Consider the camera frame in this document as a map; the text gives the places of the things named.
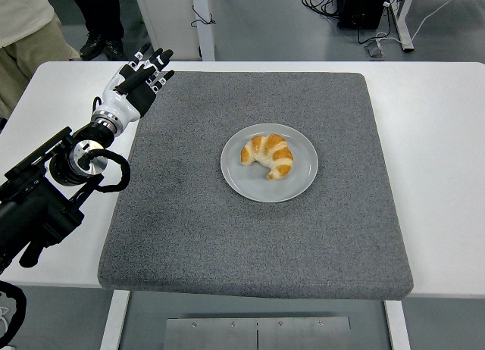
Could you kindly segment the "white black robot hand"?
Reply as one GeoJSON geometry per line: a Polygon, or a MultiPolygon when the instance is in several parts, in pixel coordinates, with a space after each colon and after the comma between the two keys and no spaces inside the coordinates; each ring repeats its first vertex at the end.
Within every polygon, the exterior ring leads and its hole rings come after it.
{"type": "Polygon", "coordinates": [[[144,59],[149,46],[148,43],[143,45],[103,92],[99,108],[118,123],[126,125],[144,117],[156,95],[174,75],[172,70],[166,69],[174,52],[158,48],[144,59]]]}

